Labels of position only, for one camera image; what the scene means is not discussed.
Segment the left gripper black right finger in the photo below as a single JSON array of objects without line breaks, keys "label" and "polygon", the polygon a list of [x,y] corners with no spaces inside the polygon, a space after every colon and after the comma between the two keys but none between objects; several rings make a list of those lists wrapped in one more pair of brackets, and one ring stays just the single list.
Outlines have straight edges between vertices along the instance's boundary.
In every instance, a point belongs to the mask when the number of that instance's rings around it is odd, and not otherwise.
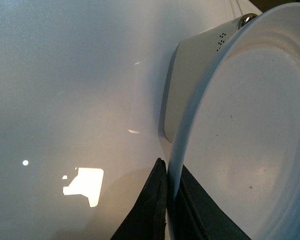
[{"label": "left gripper black right finger", "polygon": [[174,240],[249,240],[183,166],[176,196],[167,197],[170,236]]}]

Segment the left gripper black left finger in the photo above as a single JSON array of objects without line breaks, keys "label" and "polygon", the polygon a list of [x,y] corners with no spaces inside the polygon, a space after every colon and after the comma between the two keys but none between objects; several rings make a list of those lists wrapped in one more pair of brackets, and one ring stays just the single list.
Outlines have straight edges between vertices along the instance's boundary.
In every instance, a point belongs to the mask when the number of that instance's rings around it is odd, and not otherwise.
[{"label": "left gripper black left finger", "polygon": [[158,158],[133,206],[112,240],[164,240],[168,177],[166,163]]}]

